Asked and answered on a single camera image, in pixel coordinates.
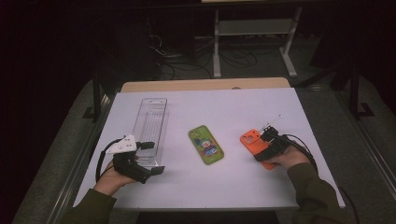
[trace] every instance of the orange object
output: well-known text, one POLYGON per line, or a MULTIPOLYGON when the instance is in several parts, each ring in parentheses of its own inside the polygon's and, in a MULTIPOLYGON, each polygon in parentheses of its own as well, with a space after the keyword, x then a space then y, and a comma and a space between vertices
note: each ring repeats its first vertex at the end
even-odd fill
MULTIPOLYGON (((253 154, 253 156, 268 148, 269 145, 268 142, 262 141, 259 131, 254 129, 242 134, 239 139, 241 140, 242 144, 251 152, 251 154, 253 154)), ((272 170, 277 166, 277 164, 268 163, 265 161, 262 161, 261 164, 267 170, 272 170)))

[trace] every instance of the table surface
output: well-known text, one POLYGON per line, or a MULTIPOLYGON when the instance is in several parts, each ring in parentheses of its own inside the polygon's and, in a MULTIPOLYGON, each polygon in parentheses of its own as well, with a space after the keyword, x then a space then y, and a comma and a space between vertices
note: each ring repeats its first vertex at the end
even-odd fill
MULTIPOLYGON (((114 197, 115 208, 140 211, 274 210, 297 207, 294 188, 282 167, 265 170, 239 141, 251 129, 260 129, 282 114, 273 126, 279 133, 304 140, 314 155, 319 175, 337 192, 345 206, 293 88, 142 91, 119 93, 81 183, 75 204, 94 185, 100 151, 114 139, 131 133, 145 98, 168 100, 168 122, 163 143, 162 175, 143 185, 125 186, 114 197), (206 125, 224 150, 224 159, 205 165, 188 131, 206 125)), ((111 160, 106 156, 104 166, 111 160)))

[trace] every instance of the green jacket sleeve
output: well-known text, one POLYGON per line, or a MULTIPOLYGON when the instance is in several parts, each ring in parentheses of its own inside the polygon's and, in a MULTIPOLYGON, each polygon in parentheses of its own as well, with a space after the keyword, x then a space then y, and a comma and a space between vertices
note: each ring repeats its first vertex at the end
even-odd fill
POLYGON ((108 223, 115 202, 115 198, 89 189, 82 201, 64 214, 61 224, 108 223))
POLYGON ((347 213, 337 202, 334 188, 321 180, 310 163, 297 164, 288 170, 300 208, 293 223, 348 223, 347 213))

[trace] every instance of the clear plastic container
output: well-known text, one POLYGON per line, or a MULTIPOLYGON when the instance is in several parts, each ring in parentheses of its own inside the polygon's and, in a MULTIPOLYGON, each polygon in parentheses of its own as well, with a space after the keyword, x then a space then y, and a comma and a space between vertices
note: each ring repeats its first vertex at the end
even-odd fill
POLYGON ((153 142, 154 147, 139 148, 137 162, 142 166, 160 166, 163 156, 163 142, 166 133, 166 104, 165 98, 143 99, 134 125, 136 142, 153 142))

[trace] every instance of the black cable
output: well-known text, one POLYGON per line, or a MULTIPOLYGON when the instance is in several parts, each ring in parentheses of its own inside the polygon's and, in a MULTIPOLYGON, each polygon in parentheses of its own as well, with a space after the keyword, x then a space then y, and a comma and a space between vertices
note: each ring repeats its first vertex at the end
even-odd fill
POLYGON ((353 214, 354 214, 354 216, 355 216, 356 223, 357 223, 357 224, 360 224, 361 221, 360 221, 360 219, 359 219, 358 209, 356 208, 356 206, 355 206, 355 204, 353 203, 353 201, 352 201, 352 199, 350 198, 350 196, 347 194, 347 191, 346 191, 343 187, 341 187, 341 186, 337 186, 337 188, 339 188, 339 189, 344 193, 344 195, 346 196, 347 200, 349 201, 350 205, 352 206, 352 210, 353 210, 353 214))
POLYGON ((96 182, 98 182, 98 180, 99 180, 100 177, 102 176, 102 174, 100 173, 100 171, 101 171, 101 169, 102 169, 102 164, 103 164, 103 160, 105 159, 106 151, 107 151, 111 146, 113 146, 113 144, 118 143, 120 140, 122 140, 122 139, 116 139, 116 140, 112 141, 111 143, 109 143, 109 144, 105 147, 105 149, 103 149, 103 151, 101 151, 100 157, 99 157, 99 160, 98 160, 98 164, 97 164, 97 166, 96 166, 96 175, 95 175, 96 182))
POLYGON ((289 140, 287 137, 282 137, 279 135, 272 135, 272 134, 270 136, 274 137, 276 139, 279 139, 279 140, 283 140, 283 141, 291 144, 292 146, 296 147, 299 151, 301 151, 309 159, 311 164, 314 166, 315 170, 318 171, 317 162, 315 161, 314 156, 311 154, 308 147, 304 148, 304 147, 300 146, 299 144, 297 144, 296 142, 289 140))

